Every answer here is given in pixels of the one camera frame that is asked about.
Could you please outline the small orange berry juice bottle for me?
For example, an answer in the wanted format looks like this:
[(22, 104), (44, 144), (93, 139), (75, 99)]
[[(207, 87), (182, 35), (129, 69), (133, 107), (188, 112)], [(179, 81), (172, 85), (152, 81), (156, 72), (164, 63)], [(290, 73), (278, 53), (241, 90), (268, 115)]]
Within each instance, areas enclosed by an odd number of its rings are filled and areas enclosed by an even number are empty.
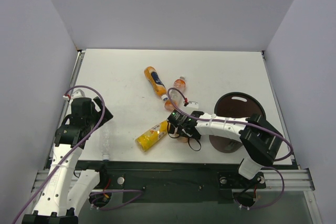
[(183, 137), (183, 136), (180, 136), (177, 138), (177, 140), (181, 143), (187, 143), (189, 138), (188, 137)]

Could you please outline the yellow juice bottle blue cap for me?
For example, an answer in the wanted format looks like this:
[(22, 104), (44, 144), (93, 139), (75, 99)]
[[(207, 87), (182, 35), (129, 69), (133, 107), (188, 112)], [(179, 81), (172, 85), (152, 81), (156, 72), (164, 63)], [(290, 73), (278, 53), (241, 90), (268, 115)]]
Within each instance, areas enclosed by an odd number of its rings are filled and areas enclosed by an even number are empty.
[(136, 140), (137, 146), (141, 151), (146, 152), (151, 147), (153, 147), (160, 139), (167, 135), (168, 121), (165, 120), (154, 127), (150, 128), (142, 135), (140, 135)]

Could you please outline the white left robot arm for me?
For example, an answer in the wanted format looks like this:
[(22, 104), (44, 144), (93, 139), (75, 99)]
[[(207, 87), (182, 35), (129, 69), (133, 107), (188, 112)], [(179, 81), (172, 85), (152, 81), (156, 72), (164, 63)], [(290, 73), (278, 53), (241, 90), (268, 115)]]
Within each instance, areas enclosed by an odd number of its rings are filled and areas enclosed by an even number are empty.
[(99, 97), (72, 98), (70, 108), (56, 130), (50, 171), (40, 187), (40, 198), (32, 212), (24, 215), (23, 223), (78, 223), (90, 192), (108, 182), (104, 165), (97, 163), (86, 165), (83, 175), (71, 184), (86, 140), (113, 115)]

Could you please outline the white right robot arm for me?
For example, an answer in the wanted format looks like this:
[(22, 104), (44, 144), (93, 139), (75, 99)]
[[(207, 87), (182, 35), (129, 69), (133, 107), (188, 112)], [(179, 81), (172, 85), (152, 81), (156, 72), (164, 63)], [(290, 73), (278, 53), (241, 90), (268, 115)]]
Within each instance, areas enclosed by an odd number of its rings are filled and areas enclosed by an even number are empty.
[(258, 114), (225, 118), (202, 111), (189, 115), (174, 110), (167, 121), (178, 136), (200, 140), (204, 135), (212, 135), (241, 143), (248, 154), (234, 175), (241, 187), (248, 186), (263, 167), (273, 165), (283, 142), (282, 135)]

